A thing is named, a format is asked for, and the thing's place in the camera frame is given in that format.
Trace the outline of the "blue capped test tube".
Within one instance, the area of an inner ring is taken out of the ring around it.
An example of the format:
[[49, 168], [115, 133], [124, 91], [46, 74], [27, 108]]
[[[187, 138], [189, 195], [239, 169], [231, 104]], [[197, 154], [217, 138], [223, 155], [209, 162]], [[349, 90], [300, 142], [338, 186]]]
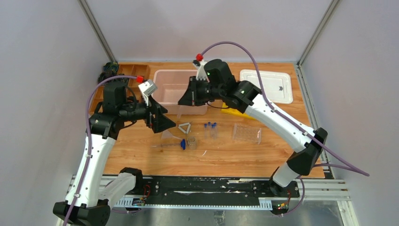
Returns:
[[213, 138], [213, 139], [215, 139], [215, 124], [212, 124], [211, 125], [211, 137]]
[[208, 124], [204, 124], [204, 138], [206, 139], [208, 137]]
[[218, 137], [217, 123], [214, 122], [212, 126], [213, 126], [213, 130], [214, 130], [214, 138], [217, 139], [217, 137]]
[[209, 133], [209, 137], [212, 137], [213, 135], [212, 135], [212, 126], [213, 126], [213, 124], [211, 123], [211, 122], [208, 122], [207, 123], [207, 127], [208, 127], [208, 133]]

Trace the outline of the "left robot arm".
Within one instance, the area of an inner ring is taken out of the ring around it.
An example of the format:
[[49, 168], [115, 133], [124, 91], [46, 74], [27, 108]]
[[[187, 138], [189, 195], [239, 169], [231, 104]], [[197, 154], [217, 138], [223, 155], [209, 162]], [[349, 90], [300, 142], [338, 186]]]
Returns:
[[102, 83], [103, 101], [93, 115], [86, 116], [86, 142], [74, 183], [62, 202], [56, 202], [53, 213], [65, 225], [104, 226], [115, 204], [127, 193], [148, 196], [150, 188], [144, 184], [142, 171], [123, 168], [104, 190], [100, 190], [103, 171], [119, 133], [126, 122], [143, 120], [154, 133], [175, 126], [167, 110], [152, 97], [156, 85], [151, 80], [138, 87], [143, 102], [127, 96], [127, 85], [122, 81]]

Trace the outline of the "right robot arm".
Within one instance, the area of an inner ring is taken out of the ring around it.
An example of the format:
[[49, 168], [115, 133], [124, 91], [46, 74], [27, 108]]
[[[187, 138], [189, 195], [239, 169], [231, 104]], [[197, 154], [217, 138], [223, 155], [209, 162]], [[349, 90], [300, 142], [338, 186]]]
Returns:
[[264, 92], [255, 84], [237, 81], [228, 64], [220, 59], [209, 62], [194, 60], [193, 65], [197, 74], [189, 78], [179, 105], [202, 106], [222, 100], [229, 108], [245, 113], [270, 128], [293, 149], [292, 155], [271, 176], [268, 185], [272, 195], [282, 196], [292, 180], [309, 175], [327, 138], [323, 128], [300, 125], [298, 120], [265, 99]]

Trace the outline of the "clear plastic funnel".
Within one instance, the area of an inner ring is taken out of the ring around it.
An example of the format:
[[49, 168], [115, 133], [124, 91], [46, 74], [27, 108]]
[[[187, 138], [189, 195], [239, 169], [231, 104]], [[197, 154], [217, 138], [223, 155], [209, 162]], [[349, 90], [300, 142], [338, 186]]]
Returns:
[[169, 130], [163, 131], [161, 134], [161, 139], [169, 139], [169, 138], [175, 138], [175, 139], [182, 140], [181, 137], [177, 137], [177, 136], [173, 135]]

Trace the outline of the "pink plastic bin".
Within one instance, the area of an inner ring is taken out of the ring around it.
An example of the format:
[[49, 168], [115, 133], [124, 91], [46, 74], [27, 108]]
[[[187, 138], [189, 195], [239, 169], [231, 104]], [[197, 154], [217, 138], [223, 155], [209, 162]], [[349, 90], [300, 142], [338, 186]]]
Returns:
[[[154, 100], [168, 110], [168, 114], [177, 114], [178, 101], [187, 90], [189, 78], [196, 70], [157, 70], [153, 82], [158, 89], [152, 94]], [[207, 105], [184, 106], [182, 115], [205, 115]]]

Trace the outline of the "clay pipe triangle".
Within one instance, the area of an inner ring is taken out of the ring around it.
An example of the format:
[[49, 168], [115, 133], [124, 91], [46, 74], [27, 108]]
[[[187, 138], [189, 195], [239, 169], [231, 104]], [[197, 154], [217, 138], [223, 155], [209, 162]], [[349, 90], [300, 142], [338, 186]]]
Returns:
[[192, 124], [190, 122], [181, 123], [178, 125], [178, 129], [184, 134], [188, 135], [191, 131]]

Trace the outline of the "small glass jar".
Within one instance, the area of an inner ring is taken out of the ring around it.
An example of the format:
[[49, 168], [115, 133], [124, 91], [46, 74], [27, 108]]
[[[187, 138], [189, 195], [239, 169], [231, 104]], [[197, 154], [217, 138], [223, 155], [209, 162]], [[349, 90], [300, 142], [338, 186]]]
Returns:
[[187, 138], [187, 146], [190, 150], [196, 150], [198, 145], [198, 141], [195, 137]]

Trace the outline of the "yellow test tube rack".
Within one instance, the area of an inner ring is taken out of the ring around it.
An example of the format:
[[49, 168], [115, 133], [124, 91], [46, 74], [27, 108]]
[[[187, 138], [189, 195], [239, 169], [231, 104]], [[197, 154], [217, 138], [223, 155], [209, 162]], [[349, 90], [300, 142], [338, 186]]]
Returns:
[[245, 113], [241, 113], [241, 112], [239, 112], [236, 109], [227, 108], [227, 107], [228, 107], [227, 104], [223, 102], [221, 112], [225, 113], [225, 114], [229, 114], [229, 115], [238, 116], [238, 117], [241, 117], [241, 118], [255, 120], [255, 118], [253, 118], [253, 117], [251, 117], [251, 116], [249, 116], [249, 115], [247, 115]]

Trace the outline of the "wooden compartment tray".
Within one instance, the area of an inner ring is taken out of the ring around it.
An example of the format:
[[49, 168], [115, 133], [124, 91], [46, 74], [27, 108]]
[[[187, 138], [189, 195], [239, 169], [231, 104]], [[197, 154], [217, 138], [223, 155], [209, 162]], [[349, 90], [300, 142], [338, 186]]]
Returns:
[[[144, 80], [149, 79], [150, 75], [150, 67], [149, 65], [144, 64], [119, 64], [119, 70], [116, 75], [128, 75], [128, 76], [139, 76], [142, 77]], [[142, 96], [138, 85], [140, 83], [136, 81], [136, 79], [130, 79], [129, 83], [127, 84], [129, 89], [127, 89], [127, 96], [132, 96], [132, 92], [134, 93], [135, 97], [137, 98], [138, 102], [142, 102]], [[104, 85], [99, 87], [94, 94], [94, 97], [91, 101], [91, 106], [89, 109], [89, 114], [92, 115], [98, 105], [98, 103], [103, 101], [103, 90]]]

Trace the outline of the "clear well plate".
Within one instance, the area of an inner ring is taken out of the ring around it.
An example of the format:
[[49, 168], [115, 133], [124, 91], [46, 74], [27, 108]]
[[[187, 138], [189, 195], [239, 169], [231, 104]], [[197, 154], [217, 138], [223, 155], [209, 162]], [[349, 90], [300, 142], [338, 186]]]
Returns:
[[262, 140], [262, 129], [235, 123], [232, 133], [233, 140], [247, 141], [253, 144], [260, 144]]

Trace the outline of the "white plastic lid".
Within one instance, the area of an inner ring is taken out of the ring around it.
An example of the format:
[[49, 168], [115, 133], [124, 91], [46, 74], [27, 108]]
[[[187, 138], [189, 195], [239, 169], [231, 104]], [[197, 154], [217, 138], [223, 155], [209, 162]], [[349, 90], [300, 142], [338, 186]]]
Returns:
[[[287, 73], [260, 71], [262, 84], [266, 96], [274, 103], [291, 104], [293, 102], [293, 91], [291, 77]], [[244, 69], [239, 74], [240, 81], [250, 81], [260, 88], [256, 70]]]

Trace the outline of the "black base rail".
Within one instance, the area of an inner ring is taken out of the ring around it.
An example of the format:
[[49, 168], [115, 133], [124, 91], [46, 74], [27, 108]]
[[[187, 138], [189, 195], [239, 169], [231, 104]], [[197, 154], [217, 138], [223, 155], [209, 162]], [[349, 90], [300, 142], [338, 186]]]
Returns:
[[260, 198], [283, 202], [300, 196], [298, 183], [286, 188], [270, 188], [267, 178], [144, 177], [117, 202], [118, 207], [249, 207], [261, 206]]

